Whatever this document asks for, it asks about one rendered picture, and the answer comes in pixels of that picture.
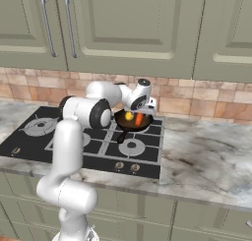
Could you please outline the olive green base cupboard front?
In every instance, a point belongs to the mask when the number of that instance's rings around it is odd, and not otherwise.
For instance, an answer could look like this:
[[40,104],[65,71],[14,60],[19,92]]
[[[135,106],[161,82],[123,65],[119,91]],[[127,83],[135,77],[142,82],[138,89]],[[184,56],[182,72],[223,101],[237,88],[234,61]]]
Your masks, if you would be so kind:
[[170,241],[177,203],[166,198],[98,188],[88,215],[100,241]]
[[252,212],[178,202],[170,241],[252,241]]
[[35,193],[38,179],[0,172],[0,233],[21,241],[52,241],[60,230],[59,208]]

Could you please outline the black gas hob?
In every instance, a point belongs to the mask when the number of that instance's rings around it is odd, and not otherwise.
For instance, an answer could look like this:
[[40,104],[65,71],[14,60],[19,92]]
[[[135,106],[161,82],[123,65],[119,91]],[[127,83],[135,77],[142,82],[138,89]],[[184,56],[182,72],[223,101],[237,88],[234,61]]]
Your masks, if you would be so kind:
[[[41,106],[14,133],[0,144],[0,155],[50,163],[52,161],[53,134],[59,121],[59,109]],[[142,132],[130,132],[122,144],[117,138],[122,133],[112,121],[101,130],[84,131],[84,163],[88,169],[122,173],[158,179],[165,119],[156,117]],[[12,154],[16,147],[18,154]],[[115,169],[119,161],[121,170]],[[133,172],[131,166],[137,163],[140,170]]]

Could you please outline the black frying pan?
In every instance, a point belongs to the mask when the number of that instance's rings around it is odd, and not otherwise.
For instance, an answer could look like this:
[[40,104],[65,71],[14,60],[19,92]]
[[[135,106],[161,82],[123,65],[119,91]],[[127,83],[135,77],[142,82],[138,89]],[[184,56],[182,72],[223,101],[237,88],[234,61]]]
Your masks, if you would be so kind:
[[143,115],[143,119],[140,125],[136,124],[137,121],[137,113],[133,114],[133,119],[131,121],[127,121],[125,118],[126,111],[121,109],[114,113],[114,119],[116,124],[122,130],[121,135],[117,138],[117,143],[122,144],[125,140],[126,135],[129,132],[141,132],[147,129],[154,121],[154,117],[152,115]]

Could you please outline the wide olive green cupboard door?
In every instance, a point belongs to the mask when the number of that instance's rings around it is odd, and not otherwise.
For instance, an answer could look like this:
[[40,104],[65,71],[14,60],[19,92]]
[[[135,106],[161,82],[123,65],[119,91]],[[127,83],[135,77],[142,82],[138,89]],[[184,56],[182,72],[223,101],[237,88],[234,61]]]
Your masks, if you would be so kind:
[[58,0],[71,71],[190,79],[204,0],[71,0],[78,58],[71,52],[64,0]]

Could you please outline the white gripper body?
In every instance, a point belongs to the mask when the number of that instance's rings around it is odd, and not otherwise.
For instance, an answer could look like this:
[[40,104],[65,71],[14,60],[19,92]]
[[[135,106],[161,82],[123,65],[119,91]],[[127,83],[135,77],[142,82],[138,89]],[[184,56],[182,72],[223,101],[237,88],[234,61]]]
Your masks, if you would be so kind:
[[149,115],[155,115],[157,113],[157,100],[153,97],[143,106],[143,112]]

